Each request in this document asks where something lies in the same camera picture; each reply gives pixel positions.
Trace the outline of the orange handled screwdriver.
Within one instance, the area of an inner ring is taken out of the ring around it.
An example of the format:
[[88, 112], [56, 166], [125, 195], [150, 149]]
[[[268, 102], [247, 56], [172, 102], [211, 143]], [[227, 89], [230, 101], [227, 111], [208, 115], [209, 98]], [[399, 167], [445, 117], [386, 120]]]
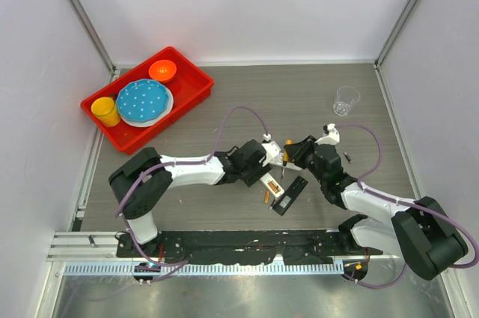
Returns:
[[[292, 144], [293, 142], [290, 140], [290, 139], [287, 139], [285, 144], [286, 145], [289, 145], [289, 144]], [[284, 153], [283, 153], [283, 158], [282, 158], [282, 171], [281, 171], [281, 179], [284, 178], [284, 173], [285, 173], [285, 169], [287, 167], [287, 163], [289, 162], [289, 156], [287, 154], [287, 151], [285, 150]]]

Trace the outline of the white remote with orange batteries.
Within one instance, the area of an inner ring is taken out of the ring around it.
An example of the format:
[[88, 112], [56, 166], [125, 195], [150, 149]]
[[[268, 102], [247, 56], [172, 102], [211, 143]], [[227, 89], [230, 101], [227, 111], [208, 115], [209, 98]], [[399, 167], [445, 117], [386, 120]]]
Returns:
[[264, 174], [260, 178], [260, 182], [271, 193], [274, 199], [279, 199], [284, 194], [284, 189], [271, 174]]

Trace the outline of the black remote control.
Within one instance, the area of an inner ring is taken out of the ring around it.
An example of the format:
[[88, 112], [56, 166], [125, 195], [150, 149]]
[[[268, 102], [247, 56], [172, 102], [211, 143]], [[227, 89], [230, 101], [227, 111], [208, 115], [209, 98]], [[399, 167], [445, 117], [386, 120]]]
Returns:
[[308, 181], [305, 178], [298, 176], [287, 188], [285, 193], [276, 201], [272, 210], [279, 215], [284, 215], [295, 200], [301, 195], [307, 184]]

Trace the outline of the white remote control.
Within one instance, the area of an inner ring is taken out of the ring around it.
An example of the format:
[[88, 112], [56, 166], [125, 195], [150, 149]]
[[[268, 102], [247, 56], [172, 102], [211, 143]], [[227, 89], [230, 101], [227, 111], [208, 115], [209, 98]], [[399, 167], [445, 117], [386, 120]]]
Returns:
[[301, 171], [302, 169], [296, 165], [294, 165], [292, 162], [288, 162], [286, 165], [283, 165], [283, 156], [276, 156], [271, 162], [271, 165], [286, 168], [292, 171]]

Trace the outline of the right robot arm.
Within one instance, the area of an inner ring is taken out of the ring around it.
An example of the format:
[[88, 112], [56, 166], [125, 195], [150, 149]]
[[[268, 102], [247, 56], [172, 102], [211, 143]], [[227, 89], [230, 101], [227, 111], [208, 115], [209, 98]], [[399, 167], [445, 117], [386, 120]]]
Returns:
[[284, 150], [294, 165], [313, 174], [328, 202], [360, 214], [349, 235], [356, 245], [401, 257], [428, 281], [468, 254], [458, 227], [434, 198], [399, 198], [360, 183], [343, 169], [335, 146], [313, 136]]

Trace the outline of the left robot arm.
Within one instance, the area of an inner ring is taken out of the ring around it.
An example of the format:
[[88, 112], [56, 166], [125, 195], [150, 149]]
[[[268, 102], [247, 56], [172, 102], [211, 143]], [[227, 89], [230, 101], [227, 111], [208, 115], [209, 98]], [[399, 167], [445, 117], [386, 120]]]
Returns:
[[252, 186], [272, 169], [271, 161], [281, 152], [274, 142], [254, 139], [212, 156], [174, 158], [147, 147], [109, 177], [109, 185], [120, 205], [126, 227], [139, 245], [159, 235], [152, 210], [168, 189], [205, 184], [217, 186], [238, 180]]

